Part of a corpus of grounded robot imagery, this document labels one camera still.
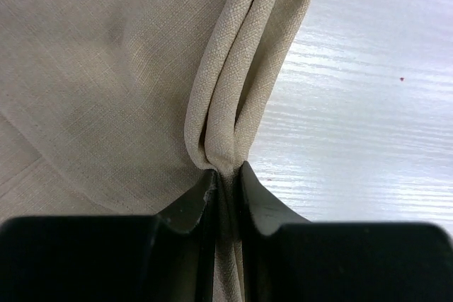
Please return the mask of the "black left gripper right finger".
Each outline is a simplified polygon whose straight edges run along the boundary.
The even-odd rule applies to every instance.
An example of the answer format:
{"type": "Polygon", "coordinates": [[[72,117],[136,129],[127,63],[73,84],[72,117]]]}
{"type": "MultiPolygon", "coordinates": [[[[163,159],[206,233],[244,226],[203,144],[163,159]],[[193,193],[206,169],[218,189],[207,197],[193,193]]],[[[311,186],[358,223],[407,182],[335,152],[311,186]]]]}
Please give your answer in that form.
{"type": "Polygon", "coordinates": [[[452,239],[413,222],[311,222],[237,177],[247,301],[451,301],[452,239]]]}

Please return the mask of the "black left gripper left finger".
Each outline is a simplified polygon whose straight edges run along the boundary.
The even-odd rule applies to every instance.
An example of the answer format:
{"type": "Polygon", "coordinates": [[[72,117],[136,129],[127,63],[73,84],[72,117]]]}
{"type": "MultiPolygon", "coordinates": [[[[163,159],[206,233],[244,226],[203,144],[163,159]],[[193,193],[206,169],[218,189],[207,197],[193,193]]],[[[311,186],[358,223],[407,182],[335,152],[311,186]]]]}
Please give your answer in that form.
{"type": "Polygon", "coordinates": [[[155,215],[21,216],[1,225],[2,301],[211,301],[217,174],[155,215]]]}

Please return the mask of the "beige cloth napkin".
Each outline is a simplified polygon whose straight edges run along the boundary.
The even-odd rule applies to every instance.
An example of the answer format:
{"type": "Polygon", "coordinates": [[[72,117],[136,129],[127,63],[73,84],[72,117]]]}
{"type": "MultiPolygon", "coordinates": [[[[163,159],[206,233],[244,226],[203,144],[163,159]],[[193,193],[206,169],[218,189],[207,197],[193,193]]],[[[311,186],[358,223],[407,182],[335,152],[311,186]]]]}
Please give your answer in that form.
{"type": "Polygon", "coordinates": [[[243,301],[232,185],[310,0],[1,0],[1,218],[155,213],[219,172],[214,299],[243,301]]]}

